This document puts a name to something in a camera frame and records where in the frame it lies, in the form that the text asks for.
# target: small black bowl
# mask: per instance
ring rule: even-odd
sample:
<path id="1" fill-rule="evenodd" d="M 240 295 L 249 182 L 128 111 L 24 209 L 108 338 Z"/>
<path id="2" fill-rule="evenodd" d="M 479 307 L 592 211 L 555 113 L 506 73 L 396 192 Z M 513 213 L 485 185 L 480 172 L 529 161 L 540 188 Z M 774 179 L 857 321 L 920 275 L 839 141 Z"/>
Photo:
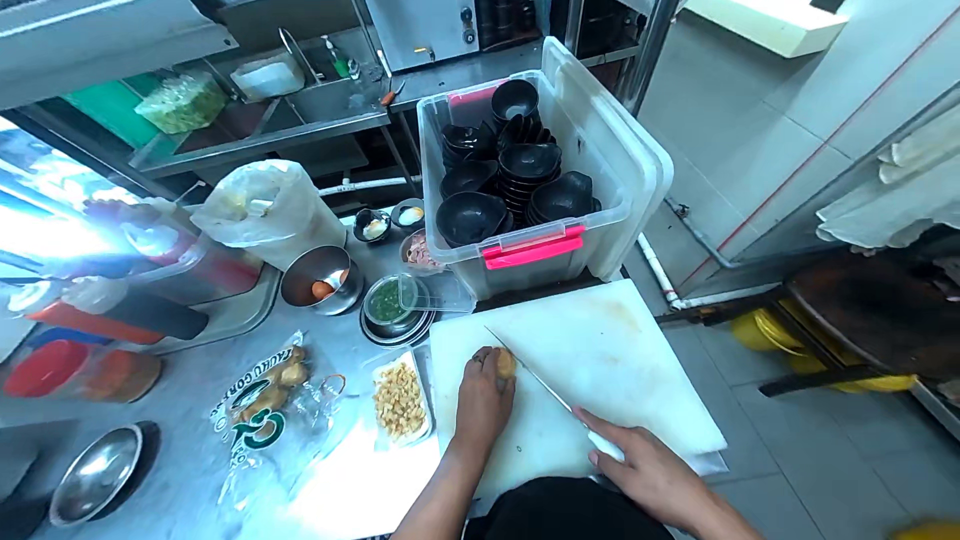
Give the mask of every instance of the small black bowl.
<path id="1" fill-rule="evenodd" d="M 496 233 L 493 235 L 509 233 L 514 229 L 514 213 L 507 211 L 507 215 L 503 216 L 503 221 L 500 222 L 500 226 L 496 228 Z"/>
<path id="2" fill-rule="evenodd" d="M 581 217 L 593 211 L 593 179 L 570 171 L 557 180 L 537 188 L 530 197 L 530 207 L 546 221 Z"/>
<path id="3" fill-rule="evenodd" d="M 522 79 L 511 79 L 493 93 L 490 106 L 493 117 L 506 122 L 515 114 L 533 116 L 537 112 L 540 95 L 537 88 Z"/>
<path id="4" fill-rule="evenodd" d="M 477 148 L 490 146 L 493 132 L 486 124 L 481 124 L 479 128 L 447 124 L 441 130 L 441 135 L 447 148 L 465 155 Z"/>
<path id="5" fill-rule="evenodd" d="M 405 199 L 400 201 L 398 205 L 394 207 L 394 211 L 390 212 L 390 221 L 393 225 L 396 225 L 398 229 L 404 231 L 405 233 L 415 233 L 420 229 L 423 229 L 423 221 L 426 215 L 422 215 L 419 220 L 411 223 L 410 225 L 401 225 L 400 224 L 400 215 L 407 209 L 418 208 L 423 210 L 426 208 L 426 205 L 423 203 L 422 199 Z"/>
<path id="6" fill-rule="evenodd" d="M 437 208 L 437 229 L 451 248 L 459 248 L 493 236 L 506 213 L 499 197 L 476 191 L 455 193 Z"/>
<path id="7" fill-rule="evenodd" d="M 537 184 L 560 167 L 562 153 L 556 144 L 514 144 L 500 153 L 500 169 L 508 178 Z"/>
<path id="8" fill-rule="evenodd" d="M 363 235 L 363 229 L 364 227 L 367 227 L 368 225 L 370 225 L 370 222 L 373 221 L 374 219 L 382 219 L 383 221 L 385 221 L 387 223 L 387 228 L 384 229 L 383 233 L 381 233 L 380 236 L 377 236 L 376 238 L 367 238 Z M 356 239 L 365 243 L 379 242 L 380 240 L 383 240 L 384 238 L 386 238 L 389 234 L 390 234 L 390 214 L 386 212 L 382 212 L 380 210 L 374 210 L 374 209 L 362 209 L 357 212 L 357 216 L 353 223 L 353 236 L 356 237 Z"/>
<path id="9" fill-rule="evenodd" d="M 496 161 L 463 161 L 454 165 L 440 180 L 440 196 L 446 200 L 463 191 L 483 191 L 496 177 Z"/>

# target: stack of black bowls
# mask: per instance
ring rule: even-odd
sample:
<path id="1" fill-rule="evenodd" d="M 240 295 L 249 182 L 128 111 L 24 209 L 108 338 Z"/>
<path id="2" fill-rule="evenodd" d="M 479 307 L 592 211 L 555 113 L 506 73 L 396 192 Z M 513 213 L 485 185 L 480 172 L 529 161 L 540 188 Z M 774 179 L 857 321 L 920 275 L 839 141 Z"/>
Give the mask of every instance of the stack of black bowls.
<path id="1" fill-rule="evenodd" d="M 500 177 L 495 189 L 519 226 L 532 225 L 526 210 L 534 191 L 560 176 L 560 146 L 551 143 L 513 144 L 500 153 Z"/>
<path id="2" fill-rule="evenodd" d="M 443 128 L 437 228 L 450 247 L 598 211 L 592 179 L 561 175 L 563 152 L 540 122 L 537 88 L 512 79 L 491 98 L 495 129 Z"/>
<path id="3" fill-rule="evenodd" d="M 593 197 L 593 179 L 570 171 L 534 190 L 524 218 L 527 225 L 540 225 L 601 209 L 600 201 Z"/>
<path id="4" fill-rule="evenodd" d="M 523 79 L 511 79 L 500 85 L 490 100 L 493 109 L 493 123 L 499 134 L 516 115 L 522 118 L 540 120 L 537 106 L 540 104 L 540 95 L 537 87 Z"/>
<path id="5" fill-rule="evenodd" d="M 487 122 L 479 128 L 454 126 L 443 128 L 444 167 L 450 170 L 464 160 L 493 160 L 496 158 L 496 134 Z"/>

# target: white pipe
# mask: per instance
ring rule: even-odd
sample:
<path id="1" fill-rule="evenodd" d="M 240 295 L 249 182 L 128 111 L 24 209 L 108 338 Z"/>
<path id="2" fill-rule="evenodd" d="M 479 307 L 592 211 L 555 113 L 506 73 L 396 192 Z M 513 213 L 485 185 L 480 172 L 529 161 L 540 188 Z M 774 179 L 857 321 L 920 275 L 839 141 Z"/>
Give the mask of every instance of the white pipe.
<path id="1" fill-rule="evenodd" d="M 636 243 L 640 244 L 640 251 L 642 251 L 643 256 L 647 258 L 647 263 L 650 264 L 650 269 L 654 271 L 654 276 L 657 276 L 657 283 L 660 284 L 660 292 L 663 293 L 663 297 L 666 298 L 666 301 L 672 307 L 674 302 L 680 300 L 680 296 L 677 295 L 677 291 L 673 289 L 673 283 L 670 282 L 670 278 L 667 278 L 666 272 L 663 271 L 663 266 L 660 265 L 657 253 L 643 233 L 640 233 L 640 236 L 636 238 Z"/>
<path id="2" fill-rule="evenodd" d="M 384 180 L 371 180 L 368 182 L 357 183 L 353 183 L 349 179 L 344 179 L 343 184 L 317 189 L 317 192 L 320 193 L 321 197 L 324 197 L 325 195 L 333 195 L 334 193 L 347 193 L 349 191 L 357 191 L 360 189 L 370 189 L 371 187 L 383 187 L 385 185 L 400 185 L 406 183 L 407 181 L 403 178 L 387 178 Z"/>
<path id="3" fill-rule="evenodd" d="M 674 290 L 673 283 L 670 282 L 670 278 L 667 277 L 666 272 L 663 271 L 663 266 L 660 265 L 657 253 L 654 252 L 654 248 L 650 245 L 650 242 L 647 241 L 647 237 L 641 233 L 640 236 L 636 238 L 636 243 L 639 244 L 640 251 L 643 252 L 647 263 L 650 264 L 650 269 L 653 270 L 654 276 L 657 277 L 657 283 L 660 284 L 660 292 L 663 293 L 663 297 L 666 299 L 667 304 L 670 305 L 670 308 L 675 311 L 690 309 L 691 307 L 709 306 L 711 304 L 727 302 L 728 300 L 754 296 L 755 294 L 766 292 L 777 286 L 776 283 L 766 283 L 756 287 L 721 292 L 698 298 L 682 299 L 677 294 L 677 291 Z"/>

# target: white cutting board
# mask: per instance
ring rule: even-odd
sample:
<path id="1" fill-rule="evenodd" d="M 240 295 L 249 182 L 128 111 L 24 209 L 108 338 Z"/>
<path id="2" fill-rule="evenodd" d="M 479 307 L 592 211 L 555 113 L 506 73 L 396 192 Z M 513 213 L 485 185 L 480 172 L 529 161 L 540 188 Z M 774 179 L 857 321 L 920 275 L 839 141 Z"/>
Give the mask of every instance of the white cutting board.
<path id="1" fill-rule="evenodd" d="M 474 313 L 430 327 L 441 450 L 456 426 L 464 364 L 497 332 L 571 405 L 624 426 L 644 426 L 680 456 L 727 448 L 684 368 L 630 280 Z M 510 423 L 497 439 L 476 497 L 543 476 L 584 476 L 587 429 L 519 365 Z"/>

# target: metal bowl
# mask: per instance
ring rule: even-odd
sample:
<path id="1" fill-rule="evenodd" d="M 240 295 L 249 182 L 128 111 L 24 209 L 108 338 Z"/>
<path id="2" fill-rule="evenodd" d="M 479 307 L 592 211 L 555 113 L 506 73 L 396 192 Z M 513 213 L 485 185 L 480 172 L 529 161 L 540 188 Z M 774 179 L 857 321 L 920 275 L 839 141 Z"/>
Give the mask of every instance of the metal bowl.
<path id="1" fill-rule="evenodd" d="M 312 290 L 315 282 L 329 283 L 333 293 L 317 300 Z M 290 265 L 280 280 L 280 296 L 291 306 L 313 307 L 323 315 L 338 315 L 356 304 L 363 285 L 363 274 L 343 248 L 320 246 Z"/>
<path id="2" fill-rule="evenodd" d="M 143 451 L 143 431 L 129 425 L 86 447 L 74 460 L 50 501 L 50 523 L 69 527 L 104 509 L 133 473 Z"/>

